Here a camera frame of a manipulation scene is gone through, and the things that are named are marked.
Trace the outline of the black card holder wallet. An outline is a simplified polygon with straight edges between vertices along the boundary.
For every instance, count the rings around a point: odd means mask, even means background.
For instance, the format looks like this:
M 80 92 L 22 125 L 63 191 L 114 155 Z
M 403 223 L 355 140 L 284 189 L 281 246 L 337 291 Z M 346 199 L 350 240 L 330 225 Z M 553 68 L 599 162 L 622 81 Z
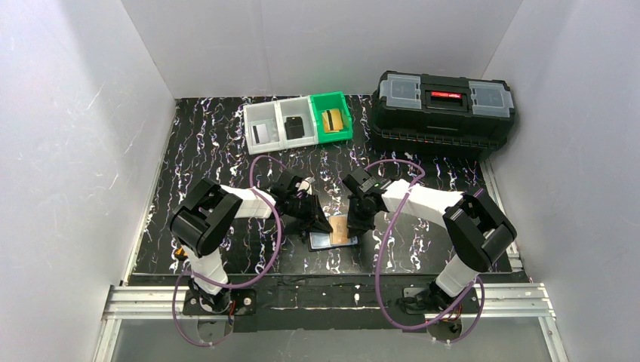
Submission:
M 359 238 L 340 237 L 335 241 L 332 234 L 310 232 L 308 234 L 308 248 L 310 251 L 330 250 L 341 247 L 352 247 L 359 244 Z

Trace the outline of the tan credit card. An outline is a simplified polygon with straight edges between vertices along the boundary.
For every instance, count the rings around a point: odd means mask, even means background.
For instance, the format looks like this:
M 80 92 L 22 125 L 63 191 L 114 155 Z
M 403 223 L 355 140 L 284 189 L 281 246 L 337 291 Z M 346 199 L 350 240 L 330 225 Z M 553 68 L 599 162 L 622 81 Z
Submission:
M 347 245 L 349 243 L 348 238 L 348 227 L 347 227 L 347 215 L 336 215 L 331 216 L 328 219 L 331 228 L 333 229 L 331 233 L 331 246 L 342 246 Z

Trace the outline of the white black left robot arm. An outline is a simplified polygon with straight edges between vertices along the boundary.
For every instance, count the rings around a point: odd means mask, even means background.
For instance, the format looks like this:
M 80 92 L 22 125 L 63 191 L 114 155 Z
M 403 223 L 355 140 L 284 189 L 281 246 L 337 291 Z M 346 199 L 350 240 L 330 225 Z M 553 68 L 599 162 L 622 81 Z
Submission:
M 238 189 L 201 180 L 173 212 L 169 227 L 189 261 L 197 301 L 221 313 L 230 304 L 220 245 L 236 219 L 273 219 L 276 240 L 303 232 L 330 234 L 332 225 L 311 181 L 287 170 L 268 188 Z

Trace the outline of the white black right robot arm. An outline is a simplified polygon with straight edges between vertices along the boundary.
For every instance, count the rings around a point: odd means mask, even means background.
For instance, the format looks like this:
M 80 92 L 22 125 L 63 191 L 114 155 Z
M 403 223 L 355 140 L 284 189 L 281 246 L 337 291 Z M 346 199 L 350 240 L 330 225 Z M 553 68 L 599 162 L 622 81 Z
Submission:
M 487 272 L 515 240 L 517 231 L 485 189 L 447 192 L 384 179 L 359 168 L 342 179 L 350 190 L 348 236 L 375 228 L 380 212 L 404 213 L 440 225 L 448 232 L 455 255 L 429 287 L 403 296 L 406 311 L 446 309 L 475 278 Z

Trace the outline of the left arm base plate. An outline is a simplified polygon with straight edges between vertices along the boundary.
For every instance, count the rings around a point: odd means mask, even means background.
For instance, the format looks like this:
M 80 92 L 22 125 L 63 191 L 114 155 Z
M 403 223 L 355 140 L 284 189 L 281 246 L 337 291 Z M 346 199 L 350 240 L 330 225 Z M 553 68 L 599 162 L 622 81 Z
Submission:
M 182 314 L 189 316 L 252 315 L 256 312 L 257 291 L 227 290 L 216 296 L 188 290 L 182 299 Z

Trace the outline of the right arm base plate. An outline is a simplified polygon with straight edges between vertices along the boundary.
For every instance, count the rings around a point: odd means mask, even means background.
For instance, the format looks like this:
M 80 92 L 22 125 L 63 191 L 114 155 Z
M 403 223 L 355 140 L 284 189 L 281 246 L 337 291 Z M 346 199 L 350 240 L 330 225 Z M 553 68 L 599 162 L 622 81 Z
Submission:
M 455 297 L 449 297 L 444 292 L 432 293 L 428 288 L 404 288 L 400 298 L 396 300 L 406 314 L 439 314 L 449 307 Z M 449 311 L 446 318 L 453 318 L 459 314 L 476 313 L 479 310 L 477 293 L 471 289 L 460 303 Z

